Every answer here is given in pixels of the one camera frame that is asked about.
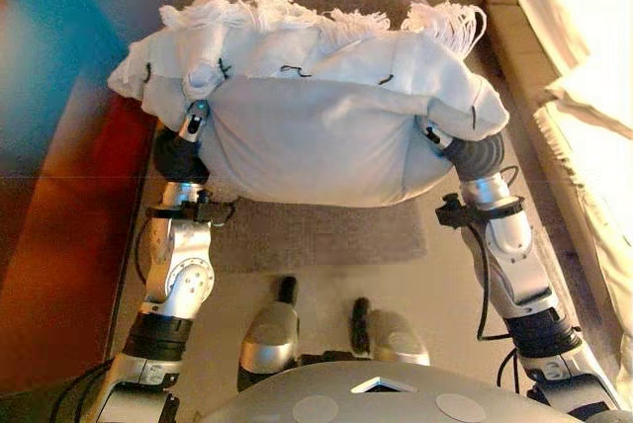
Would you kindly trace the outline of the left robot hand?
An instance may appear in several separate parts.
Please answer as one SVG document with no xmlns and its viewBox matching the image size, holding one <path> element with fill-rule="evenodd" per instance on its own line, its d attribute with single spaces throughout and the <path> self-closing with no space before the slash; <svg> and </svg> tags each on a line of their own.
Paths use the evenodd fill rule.
<svg viewBox="0 0 633 423">
<path fill-rule="evenodd" d="M 209 171 L 199 157 L 200 142 L 211 108 L 194 101 L 178 130 L 163 127 L 154 143 L 153 164 L 168 182 L 204 184 Z"/>
</svg>

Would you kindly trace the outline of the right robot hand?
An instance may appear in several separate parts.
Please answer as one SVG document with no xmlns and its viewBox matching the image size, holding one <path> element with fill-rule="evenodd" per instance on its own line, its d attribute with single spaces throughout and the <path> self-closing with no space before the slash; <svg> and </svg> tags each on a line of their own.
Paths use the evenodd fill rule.
<svg viewBox="0 0 633 423">
<path fill-rule="evenodd" d="M 418 117 L 416 123 L 431 148 L 451 163 L 461 182 L 489 178 L 500 171 L 505 153 L 501 132 L 481 140 L 464 140 L 426 118 Z"/>
</svg>

